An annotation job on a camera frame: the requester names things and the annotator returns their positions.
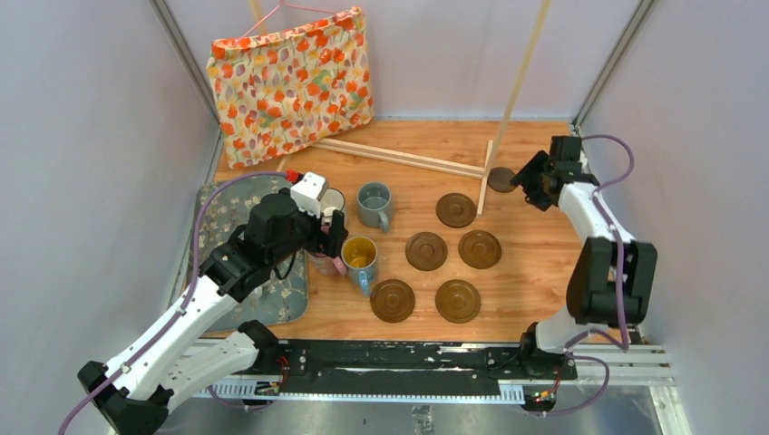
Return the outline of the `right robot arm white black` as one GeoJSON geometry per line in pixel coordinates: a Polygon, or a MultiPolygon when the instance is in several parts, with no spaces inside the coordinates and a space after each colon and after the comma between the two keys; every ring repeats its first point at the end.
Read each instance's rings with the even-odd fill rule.
{"type": "Polygon", "coordinates": [[[538,210],[558,208],[582,243],[564,307],[521,336],[518,365],[530,378],[560,368],[574,346],[592,335],[609,338],[611,329],[619,336],[610,342],[628,351],[629,327],[646,318],[658,253],[627,231],[602,197],[635,166],[627,143],[617,137],[611,141],[627,153],[628,168],[610,181],[601,182],[585,170],[584,140],[573,136],[552,137],[549,150],[537,152],[510,181],[538,210]]]}

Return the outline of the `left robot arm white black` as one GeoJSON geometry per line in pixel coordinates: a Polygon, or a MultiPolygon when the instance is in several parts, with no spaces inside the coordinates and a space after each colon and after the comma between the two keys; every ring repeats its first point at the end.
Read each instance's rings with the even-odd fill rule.
{"type": "Polygon", "coordinates": [[[119,434],[153,434],[192,395],[219,379],[278,364],[278,339],[257,320],[190,358],[184,352],[256,288],[281,278],[277,267],[301,251],[339,256],[348,235],[342,211],[327,208],[325,188],[295,185],[268,194],[248,223],[213,249],[182,296],[145,333],[108,362],[88,362],[78,379],[119,434]]]}

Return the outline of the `small dark brown coaster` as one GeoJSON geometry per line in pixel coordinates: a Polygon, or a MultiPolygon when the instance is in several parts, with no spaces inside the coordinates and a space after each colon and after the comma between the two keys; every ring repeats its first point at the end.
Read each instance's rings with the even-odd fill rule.
{"type": "Polygon", "coordinates": [[[512,180],[515,176],[516,173],[512,169],[506,167],[495,167],[489,172],[489,177],[487,178],[487,186],[490,189],[500,193],[512,192],[517,188],[517,186],[512,183],[512,180]]]}

